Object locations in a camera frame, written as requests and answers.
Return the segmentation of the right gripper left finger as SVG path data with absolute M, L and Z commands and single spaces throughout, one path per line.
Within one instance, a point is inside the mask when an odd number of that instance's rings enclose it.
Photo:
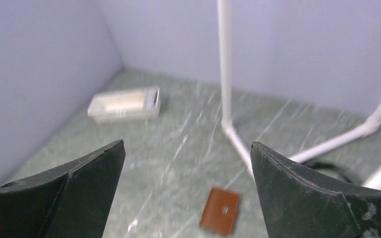
M 0 186 L 0 238 L 102 237 L 125 157 L 117 140 Z

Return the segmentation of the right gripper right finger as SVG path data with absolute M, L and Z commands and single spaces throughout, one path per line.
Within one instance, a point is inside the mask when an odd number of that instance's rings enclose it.
M 381 238 L 381 190 L 329 177 L 260 142 L 250 155 L 269 237 Z

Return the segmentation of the brown leather card holder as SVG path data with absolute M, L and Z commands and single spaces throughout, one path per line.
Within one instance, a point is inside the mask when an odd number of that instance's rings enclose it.
M 199 227 L 224 237 L 232 234 L 239 213 L 241 195 L 213 187 L 205 204 Z

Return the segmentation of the white rectangular plastic tray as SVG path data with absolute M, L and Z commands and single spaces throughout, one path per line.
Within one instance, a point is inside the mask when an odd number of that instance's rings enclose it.
M 93 96 L 87 115 L 97 123 L 152 119 L 160 113 L 160 87 L 103 92 Z

